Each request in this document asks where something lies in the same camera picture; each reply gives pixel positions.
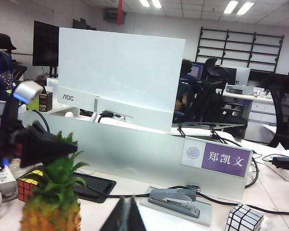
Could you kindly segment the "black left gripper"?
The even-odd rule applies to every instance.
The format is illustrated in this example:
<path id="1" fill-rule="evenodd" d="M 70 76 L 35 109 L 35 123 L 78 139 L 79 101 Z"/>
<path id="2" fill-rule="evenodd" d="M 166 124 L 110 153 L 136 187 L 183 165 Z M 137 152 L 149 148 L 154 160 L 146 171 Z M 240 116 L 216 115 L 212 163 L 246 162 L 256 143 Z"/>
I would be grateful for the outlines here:
<path id="1" fill-rule="evenodd" d="M 56 135 L 29 126 L 21 131 L 6 134 L 0 131 L 0 167 L 5 160 L 21 159 L 21 168 L 37 163 L 54 161 L 77 151 L 73 134 L 66 137 L 59 131 Z"/>

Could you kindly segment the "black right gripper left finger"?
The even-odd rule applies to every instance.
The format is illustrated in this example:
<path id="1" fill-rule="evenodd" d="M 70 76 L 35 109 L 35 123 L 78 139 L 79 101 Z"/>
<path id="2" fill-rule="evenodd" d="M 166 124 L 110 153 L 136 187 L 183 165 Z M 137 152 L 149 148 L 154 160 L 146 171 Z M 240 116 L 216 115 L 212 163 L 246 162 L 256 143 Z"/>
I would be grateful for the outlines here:
<path id="1" fill-rule="evenodd" d="M 114 209 L 103 223 L 100 231 L 120 231 L 126 216 L 127 199 L 120 197 Z"/>

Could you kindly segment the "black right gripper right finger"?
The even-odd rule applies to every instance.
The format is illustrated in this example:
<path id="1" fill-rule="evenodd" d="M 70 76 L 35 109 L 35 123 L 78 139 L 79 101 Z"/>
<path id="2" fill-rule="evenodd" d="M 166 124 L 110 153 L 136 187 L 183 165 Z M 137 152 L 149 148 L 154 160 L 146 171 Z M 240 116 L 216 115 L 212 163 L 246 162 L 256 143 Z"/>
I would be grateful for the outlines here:
<path id="1" fill-rule="evenodd" d="M 146 231 L 144 222 L 141 218 L 135 198 L 130 199 L 129 209 L 129 230 L 130 231 Z"/>

